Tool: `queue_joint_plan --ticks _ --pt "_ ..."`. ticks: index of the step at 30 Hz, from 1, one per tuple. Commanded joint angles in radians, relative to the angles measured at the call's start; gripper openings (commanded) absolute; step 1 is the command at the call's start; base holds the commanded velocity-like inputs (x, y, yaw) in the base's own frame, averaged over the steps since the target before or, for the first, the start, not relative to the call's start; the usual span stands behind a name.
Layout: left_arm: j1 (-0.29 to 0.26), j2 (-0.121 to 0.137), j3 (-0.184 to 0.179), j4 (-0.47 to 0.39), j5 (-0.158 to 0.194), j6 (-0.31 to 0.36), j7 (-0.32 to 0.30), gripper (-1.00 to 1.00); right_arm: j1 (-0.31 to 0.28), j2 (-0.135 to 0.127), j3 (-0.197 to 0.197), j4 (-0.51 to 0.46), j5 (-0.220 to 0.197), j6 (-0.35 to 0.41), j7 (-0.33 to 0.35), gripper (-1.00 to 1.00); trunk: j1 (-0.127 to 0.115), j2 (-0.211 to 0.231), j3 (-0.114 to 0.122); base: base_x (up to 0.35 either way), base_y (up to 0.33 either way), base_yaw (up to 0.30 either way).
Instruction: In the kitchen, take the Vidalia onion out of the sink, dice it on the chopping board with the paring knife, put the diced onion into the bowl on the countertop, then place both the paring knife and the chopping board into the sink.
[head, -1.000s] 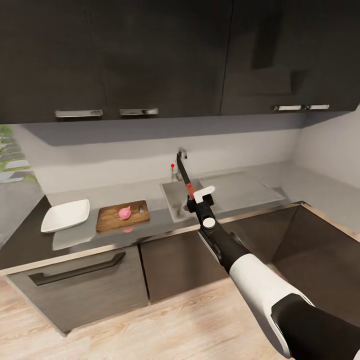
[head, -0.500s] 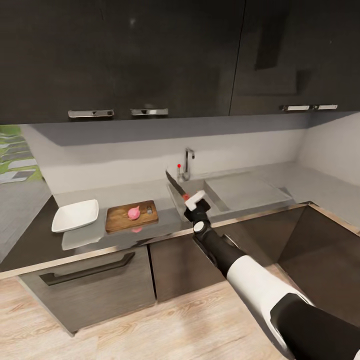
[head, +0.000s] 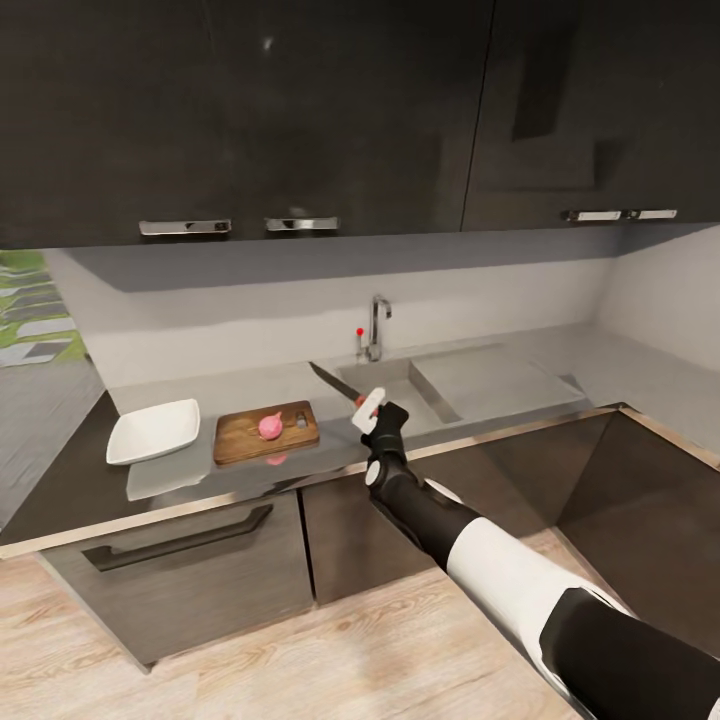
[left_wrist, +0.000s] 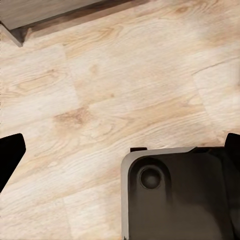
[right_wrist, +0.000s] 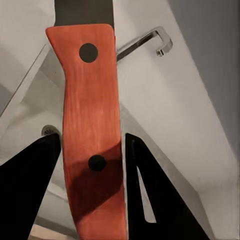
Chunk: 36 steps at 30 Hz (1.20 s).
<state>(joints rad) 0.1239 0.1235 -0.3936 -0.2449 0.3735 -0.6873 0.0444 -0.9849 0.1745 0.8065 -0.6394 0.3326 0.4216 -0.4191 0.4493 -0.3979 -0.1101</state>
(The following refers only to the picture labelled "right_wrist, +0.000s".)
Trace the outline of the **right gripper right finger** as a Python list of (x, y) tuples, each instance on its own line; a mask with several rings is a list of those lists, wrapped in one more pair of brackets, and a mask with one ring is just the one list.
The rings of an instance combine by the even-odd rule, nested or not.
[[(125, 134), (129, 240), (210, 240), (146, 143)], [(156, 223), (145, 220), (139, 168)]]

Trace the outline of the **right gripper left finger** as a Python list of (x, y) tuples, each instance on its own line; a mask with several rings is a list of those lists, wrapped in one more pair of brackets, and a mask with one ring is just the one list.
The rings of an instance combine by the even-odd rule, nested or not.
[(45, 135), (0, 166), (0, 240), (28, 240), (60, 152)]

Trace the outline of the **parer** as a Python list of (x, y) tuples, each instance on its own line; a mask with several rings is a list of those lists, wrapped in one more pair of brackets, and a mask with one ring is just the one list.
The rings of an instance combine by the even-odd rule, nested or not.
[(113, 0), (54, 0), (45, 30), (65, 74), (62, 154), (81, 240), (127, 240)]

